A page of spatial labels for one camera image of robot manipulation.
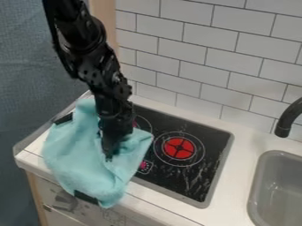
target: white countertop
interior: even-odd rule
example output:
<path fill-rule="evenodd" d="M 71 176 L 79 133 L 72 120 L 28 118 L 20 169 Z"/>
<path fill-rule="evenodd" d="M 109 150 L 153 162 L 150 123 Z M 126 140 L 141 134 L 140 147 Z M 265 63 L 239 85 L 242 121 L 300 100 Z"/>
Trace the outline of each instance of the white countertop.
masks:
<path fill-rule="evenodd" d="M 272 134 L 138 96 L 133 96 L 132 101 L 143 107 L 231 132 L 235 137 L 213 199 L 206 209 L 190 206 L 134 182 L 128 185 L 126 195 L 116 208 L 130 209 L 133 213 L 144 215 L 164 225 L 253 226 L 246 211 L 246 204 L 260 155 L 270 150 L 302 155 L 302 143 L 297 141 L 279 139 Z M 21 168 L 56 182 L 46 168 L 41 154 L 42 144 L 47 135 L 48 132 L 43 133 L 15 158 Z"/>

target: grout line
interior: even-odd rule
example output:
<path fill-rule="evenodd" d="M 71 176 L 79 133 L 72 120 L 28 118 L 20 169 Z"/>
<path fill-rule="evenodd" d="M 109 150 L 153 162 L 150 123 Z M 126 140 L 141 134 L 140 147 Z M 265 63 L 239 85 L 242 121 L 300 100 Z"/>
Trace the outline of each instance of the grout line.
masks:
<path fill-rule="evenodd" d="M 159 43 L 160 43 L 160 38 L 157 38 L 157 50 L 156 50 L 157 55 L 159 55 Z"/>
<path fill-rule="evenodd" d="M 155 86 L 157 87 L 157 73 L 155 74 Z"/>
<path fill-rule="evenodd" d="M 121 29 L 121 28 L 118 28 L 117 30 L 121 30 L 121 31 L 126 31 L 126 32 L 131 32 L 129 30 L 124 30 L 124 29 Z M 134 34 L 143 34 L 143 35 L 146 35 L 146 36 L 151 36 L 151 37 L 155 37 L 155 38 L 158 38 L 158 36 L 155 36 L 155 35 L 152 35 L 152 34 L 144 34 L 144 33 L 134 33 Z M 287 62 L 287 61 L 282 61 L 282 60 L 277 60 L 277 59 L 272 59 L 272 58 L 265 58 L 263 56 L 256 56 L 256 55 L 250 55 L 250 54 L 246 54 L 246 53 L 238 53 L 238 52 L 234 52 L 232 50 L 227 50 L 227 49 L 218 49 L 218 48 L 215 48 L 215 47 L 209 47 L 209 46 L 204 46 L 204 45 L 200 45 L 200 44 L 196 44 L 196 43 L 191 43 L 191 42 L 186 42 L 186 41 L 180 41 L 180 40 L 175 40 L 175 39 L 169 39 L 169 38 L 165 38 L 165 37 L 160 37 L 162 39 L 165 39 L 165 40 L 169 40 L 169 41 L 177 41 L 177 42 L 180 42 L 180 43 L 185 43 L 185 44 L 190 44 L 190 45 L 195 45 L 195 46 L 201 46 L 201 47 L 204 47 L 204 48 L 210 48 L 210 49 L 216 49 L 216 50 L 220 50 L 220 51 L 224 51 L 224 52 L 229 52 L 229 53 L 233 53 L 233 54 L 238 54 L 238 55 L 243 55 L 243 56 L 249 56 L 249 57 L 255 57 L 255 58 L 263 58 L 263 59 L 267 59 L 267 60 L 273 60 L 273 61 L 276 61 L 276 62 L 280 62 L 280 63 L 285 63 L 285 64 L 293 64 L 293 65 L 296 65 L 295 63 L 292 63 L 292 62 Z"/>
<path fill-rule="evenodd" d="M 190 1 L 190 2 L 191 3 L 197 3 L 197 4 L 207 4 L 207 3 L 201 3 L 201 2 L 196 2 L 196 1 Z M 246 8 L 242 8 L 242 7 L 235 7 L 235 6 L 222 5 L 222 4 L 215 4 L 215 6 L 221 6 L 221 7 L 225 7 L 225 8 L 232 8 L 232 9 L 243 10 L 243 11 L 257 11 L 257 12 L 264 12 L 264 13 L 267 13 L 267 14 L 275 14 L 275 12 L 273 12 L 273 11 L 259 11 L 259 10 L 252 10 L 252 9 L 246 9 Z M 139 15 L 158 18 L 158 17 L 153 16 L 153 15 L 139 13 L 139 12 L 134 12 L 134 11 L 126 11 L 126 10 L 120 10 L 120 9 L 116 9 L 116 11 L 125 11 L 125 12 L 130 12 L 130 13 L 138 13 Z M 281 16 L 302 19 L 302 16 L 299 17 L 299 16 L 290 15 L 290 14 L 284 14 L 284 13 L 279 13 L 279 12 L 277 14 L 281 15 Z"/>
<path fill-rule="evenodd" d="M 212 17 L 211 17 L 211 22 L 210 22 L 210 26 L 213 25 L 213 19 L 214 19 L 214 12 L 215 12 L 215 6 L 213 5 L 213 10 L 212 10 Z"/>
<path fill-rule="evenodd" d="M 250 105 L 248 106 L 248 111 L 251 111 L 251 107 L 252 107 L 252 102 L 253 102 L 253 95 L 252 95 L 252 98 L 251 98 L 251 102 L 250 102 Z"/>
<path fill-rule="evenodd" d="M 296 60 L 295 60 L 295 64 L 298 63 L 298 57 L 300 56 L 301 49 L 302 49 L 302 44 L 300 44 L 300 48 L 298 49 L 298 55 L 297 55 L 297 58 L 296 58 Z"/>
<path fill-rule="evenodd" d="M 274 123 L 273 123 L 273 125 L 272 125 L 272 128 L 270 129 L 270 132 L 269 133 L 273 133 L 274 132 L 274 125 L 276 124 L 276 121 L 277 121 L 278 119 L 275 119 L 274 120 Z"/>
<path fill-rule="evenodd" d="M 149 52 L 141 51 L 141 50 L 137 50 L 137 52 L 147 53 L 147 54 L 154 55 L 154 56 L 159 56 L 159 57 L 166 57 L 166 58 L 168 58 L 168 59 L 173 59 L 173 60 L 179 60 L 179 59 L 172 58 L 172 57 L 169 57 L 169 56 L 156 55 L 156 54 L 154 54 L 154 53 L 149 53 Z M 182 61 L 182 62 L 189 63 L 189 64 L 196 64 L 196 65 L 200 65 L 200 66 L 206 66 L 206 67 L 209 67 L 209 68 L 214 68 L 214 69 L 217 69 L 217 70 L 220 70 L 220 71 L 234 72 L 234 71 L 230 71 L 230 70 L 225 70 L 225 69 L 223 69 L 223 68 L 214 67 L 214 66 L 211 66 L 211 65 L 197 64 L 197 63 L 189 62 L 189 61 L 185 61 L 185 60 L 181 60 L 181 61 Z M 144 68 L 144 67 L 140 67 L 140 68 L 142 68 L 142 69 L 147 69 L 147 70 L 156 72 L 156 70 L 152 70 L 152 69 L 149 69 L 149 68 Z M 249 77 L 251 77 L 251 78 L 264 79 L 264 80 L 267 80 L 267 81 L 273 81 L 273 82 L 278 82 L 278 83 L 281 83 L 281 84 L 285 84 L 285 82 L 282 82 L 282 81 L 272 80 L 272 79 L 267 79 L 267 78 L 262 78 L 262 77 L 258 77 L 258 76 L 254 76 L 254 75 L 250 75 L 250 74 L 245 74 L 245 73 L 243 73 L 243 72 L 234 72 L 234 73 L 238 73 L 238 74 L 241 74 L 241 75 L 246 75 L 246 76 L 249 76 Z"/>
<path fill-rule="evenodd" d="M 138 13 L 135 13 L 135 32 L 138 32 Z"/>
<path fill-rule="evenodd" d="M 196 63 L 187 62 L 187 61 L 184 61 L 184 60 L 181 60 L 181 61 L 182 61 L 182 62 L 186 62 L 186 63 L 190 63 L 190 64 L 196 64 Z M 126 64 L 126 65 L 130 65 L 130 66 L 135 66 L 135 65 L 132 65 L 132 64 L 128 64 L 128 63 L 123 63 L 123 62 L 121 62 L 121 63 L 122 63 L 122 64 Z M 196 64 L 196 65 L 206 66 L 206 67 L 209 67 L 209 68 L 214 68 L 214 69 L 221 70 L 221 71 L 225 71 L 225 72 L 231 72 L 231 71 L 227 71 L 227 70 L 224 70 L 224 69 L 221 69 L 221 68 L 217 68 L 217 67 L 213 67 L 213 66 L 202 65 L 202 64 Z M 149 69 L 149 68 L 141 67 L 141 66 L 138 66 L 138 65 L 137 65 L 137 67 L 138 67 L 138 68 L 141 68 L 141 69 L 149 70 L 149 71 L 151 71 L 151 72 L 157 72 L 157 71 L 154 70 L 154 69 Z M 174 74 L 168 74 L 167 72 L 161 72 L 161 73 L 164 73 L 164 74 L 167 74 L 167 75 L 174 76 L 174 77 L 177 77 L 177 78 L 178 78 L 178 76 L 176 76 L 176 75 L 174 75 Z M 244 74 L 244 73 L 242 73 L 242 72 L 235 72 L 235 73 L 239 73 L 239 74 L 241 74 L 241 75 L 245 75 L 245 76 L 248 76 L 248 77 L 251 77 L 251 78 L 255 78 L 255 79 L 263 79 L 263 80 L 267 80 L 267 81 L 273 81 L 273 82 L 277 82 L 277 83 L 280 83 L 280 84 L 284 84 L 284 82 L 280 82 L 280 81 L 276 81 L 276 80 L 272 80 L 272 79 L 266 79 L 266 78 L 262 78 L 262 77 L 257 77 L 257 76 L 253 76 L 253 75 L 249 75 L 249 74 Z M 199 81 L 193 80 L 193 79 L 187 79 L 187 80 L 194 81 L 194 82 L 199 82 Z M 239 93 L 242 93 L 242 94 L 248 94 L 248 93 L 245 93 L 245 92 L 242 92 L 242 91 L 238 91 L 238 90 L 234 90 L 234 89 L 229 89 L 229 90 L 236 91 L 236 92 L 239 92 Z M 278 100 L 275 100 L 275 99 L 270 99 L 270 98 L 268 98 L 268 97 L 263 97 L 263 96 L 259 96 L 259 97 L 262 97 L 262 98 L 265 98 L 265 99 L 268 99 L 268 100 L 272 100 L 272 101 L 278 101 Z"/>
<path fill-rule="evenodd" d="M 224 105 L 222 105 L 222 108 L 220 110 L 219 119 L 222 119 L 222 117 L 223 117 L 223 109 L 224 109 Z"/>
<path fill-rule="evenodd" d="M 151 15 L 146 15 L 146 14 L 141 14 L 141 13 L 136 13 L 137 15 L 142 15 L 142 16 L 148 16 L 150 18 L 157 18 L 156 16 L 151 16 Z M 166 18 L 161 18 L 161 19 L 165 19 L 165 20 L 171 20 L 171 21 L 175 21 L 175 22 L 179 22 L 179 23 L 184 23 L 183 20 L 177 20 L 177 19 L 166 19 Z M 226 30 L 226 31 L 231 31 L 231 32 L 240 32 L 240 33 L 244 33 L 244 34 L 253 34 L 253 35 L 258 35 L 258 36 L 262 36 L 262 37 L 270 37 L 269 34 L 256 34 L 256 33 L 250 33 L 250 32 L 246 32 L 246 31 L 239 31 L 239 30 L 232 30 L 229 28 L 225 28 L 225 27 L 219 27 L 219 26 L 209 26 L 207 24 L 197 24 L 197 23 L 192 23 L 192 22 L 185 22 L 186 24 L 189 25 L 195 25 L 195 26 L 206 26 L 206 27 L 212 27 L 212 28 L 217 28 L 217 29 L 221 29 L 221 30 Z M 270 37 L 270 38 L 274 38 L 274 39 L 279 39 L 279 40 L 284 40 L 284 41 L 295 41 L 295 42 L 299 42 L 297 40 L 292 40 L 292 39 L 285 39 L 285 38 L 281 38 L 281 37 Z"/>
<path fill-rule="evenodd" d="M 183 33 L 181 34 L 181 41 L 184 41 L 185 38 L 185 23 L 183 24 Z"/>
<path fill-rule="evenodd" d="M 203 83 L 200 84 L 200 95 L 199 95 L 200 99 L 201 99 L 202 87 L 203 87 Z"/>
<path fill-rule="evenodd" d="M 175 95 L 175 103 L 174 103 L 175 107 L 177 106 L 177 98 L 178 98 L 178 93 L 176 93 L 176 95 Z"/>
<path fill-rule="evenodd" d="M 257 77 L 260 77 L 260 74 L 261 74 L 261 71 L 262 71 L 263 64 L 264 64 L 264 58 L 263 58 L 262 61 L 261 61 L 261 65 L 260 65 L 260 69 L 259 69 L 259 73 L 258 73 L 258 76 L 257 76 Z"/>
<path fill-rule="evenodd" d="M 237 35 L 237 39 L 236 39 L 236 42 L 235 42 L 234 52 L 237 51 L 237 46 L 238 46 L 238 43 L 239 43 L 239 36 L 240 36 L 240 32 L 238 32 L 238 35 Z"/>
<path fill-rule="evenodd" d="M 138 51 L 135 50 L 135 65 L 138 65 Z"/>
<path fill-rule="evenodd" d="M 276 22 L 276 14 L 275 14 L 275 16 L 274 16 L 272 28 L 270 29 L 270 32 L 269 32 L 269 36 L 270 36 L 270 37 L 272 36 L 273 30 L 274 30 L 274 26 L 275 26 L 275 22 Z"/>
<path fill-rule="evenodd" d="M 160 18 L 162 16 L 162 0 L 159 0 L 159 12 L 158 17 Z"/>
<path fill-rule="evenodd" d="M 178 64 L 178 77 L 180 78 L 180 70 L 181 70 L 181 61 L 179 60 L 179 64 Z"/>
<path fill-rule="evenodd" d="M 285 98 L 285 95 L 286 95 L 286 92 L 287 92 L 287 89 L 289 88 L 289 84 L 286 84 L 286 88 L 284 90 L 284 93 L 282 95 L 282 99 L 281 99 L 281 102 L 284 102 L 284 98 Z"/>
<path fill-rule="evenodd" d="M 228 77 L 228 80 L 227 80 L 227 89 L 229 89 L 229 84 L 230 84 L 230 74 L 231 74 L 231 72 L 229 72 L 229 77 Z"/>
<path fill-rule="evenodd" d="M 208 58 L 208 47 L 206 47 L 206 54 L 205 54 L 205 62 L 204 62 L 204 65 L 207 65 L 207 58 Z"/>
<path fill-rule="evenodd" d="M 201 3 L 200 1 L 198 2 L 198 0 L 184 0 L 186 2 L 191 2 L 191 3 L 197 3 L 197 4 L 208 4 L 208 5 L 213 5 L 213 4 L 209 4 L 209 3 Z M 237 9 L 237 10 L 245 10 L 245 11 L 258 11 L 258 12 L 266 12 L 268 14 L 274 14 L 274 12 L 272 11 L 260 11 L 260 10 L 255 10 L 255 9 L 249 9 L 249 8 L 246 8 L 246 5 L 244 6 L 245 8 L 243 7 L 236 7 L 236 6 L 230 6 L 230 5 L 223 5 L 223 4 L 215 4 L 216 6 L 222 6 L 222 7 L 225 7 L 225 8 L 233 8 L 233 9 Z M 288 16 L 288 17 L 293 17 L 293 18 L 302 18 L 302 16 L 295 16 L 295 15 L 290 15 L 290 14 L 284 14 L 284 13 L 279 13 L 279 15 L 282 15 L 282 16 Z"/>
<path fill-rule="evenodd" d="M 144 85 L 147 85 L 147 86 L 155 87 L 154 85 L 150 85 L 150 84 L 147 84 L 147 83 L 145 83 L 145 82 L 141 82 L 141 81 L 136 81 L 136 82 L 141 83 L 141 84 L 144 84 Z M 161 89 L 163 89 L 163 90 L 166 90 L 166 91 L 170 91 L 170 92 L 176 93 L 175 91 L 170 90 L 170 89 L 167 89 L 167 88 L 163 88 L 163 87 L 157 87 L 157 88 L 161 88 Z M 242 111 L 245 111 L 245 112 L 253 113 L 253 114 L 258 115 L 258 116 L 276 119 L 275 117 L 269 117 L 269 116 L 262 115 L 262 114 L 257 113 L 257 112 L 249 111 L 249 110 L 246 110 L 246 109 L 236 108 L 236 107 L 234 107 L 234 106 L 222 104 L 222 103 L 220 103 L 220 102 L 213 102 L 213 101 L 210 101 L 210 100 L 207 100 L 207 99 L 198 98 L 198 97 L 196 97 L 196 96 L 192 96 L 192 95 L 188 95 L 188 94 L 181 94 L 181 95 L 185 95 L 185 96 L 192 97 L 192 98 L 195 98 L 195 99 L 201 99 L 201 100 L 206 101 L 206 102 L 216 103 L 216 104 L 219 104 L 219 105 L 223 105 L 224 107 L 229 107 L 229 108 L 233 108 L 233 109 L 242 110 Z"/>

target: stove burner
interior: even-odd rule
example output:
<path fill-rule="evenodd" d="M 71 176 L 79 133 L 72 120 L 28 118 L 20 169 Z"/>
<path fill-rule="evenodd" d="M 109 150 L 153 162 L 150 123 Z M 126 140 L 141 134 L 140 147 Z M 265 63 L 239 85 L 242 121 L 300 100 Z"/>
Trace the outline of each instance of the stove burner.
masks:
<path fill-rule="evenodd" d="M 195 154 L 195 147 L 189 139 L 172 138 L 163 144 L 165 154 L 174 159 L 189 159 Z"/>
<path fill-rule="evenodd" d="M 152 125 L 144 117 L 136 116 L 132 123 L 133 127 L 152 133 Z"/>
<path fill-rule="evenodd" d="M 206 149 L 202 142 L 185 132 L 166 132 L 154 141 L 155 155 L 166 164 L 188 167 L 199 163 Z"/>

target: cabinet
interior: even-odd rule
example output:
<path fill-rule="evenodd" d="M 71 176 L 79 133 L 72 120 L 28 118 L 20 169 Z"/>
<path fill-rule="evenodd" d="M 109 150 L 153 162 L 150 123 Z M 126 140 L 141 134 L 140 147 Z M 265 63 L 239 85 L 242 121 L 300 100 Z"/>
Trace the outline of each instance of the cabinet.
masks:
<path fill-rule="evenodd" d="M 35 184 L 48 226 L 142 226 L 112 209 L 102 209 L 77 199 L 65 192 L 61 186 L 41 177 L 35 177 Z"/>

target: teal towel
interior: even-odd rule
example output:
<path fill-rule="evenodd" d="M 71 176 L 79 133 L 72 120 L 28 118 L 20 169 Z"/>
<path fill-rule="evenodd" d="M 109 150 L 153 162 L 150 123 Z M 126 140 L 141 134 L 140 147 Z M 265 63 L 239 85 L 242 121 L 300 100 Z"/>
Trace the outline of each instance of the teal towel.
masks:
<path fill-rule="evenodd" d="M 73 120 L 50 128 L 42 155 L 59 184 L 71 195 L 75 191 L 96 198 L 102 207 L 112 207 L 140 166 L 153 136 L 134 128 L 120 144 L 119 155 L 106 162 L 98 136 L 94 99 L 77 103 Z"/>

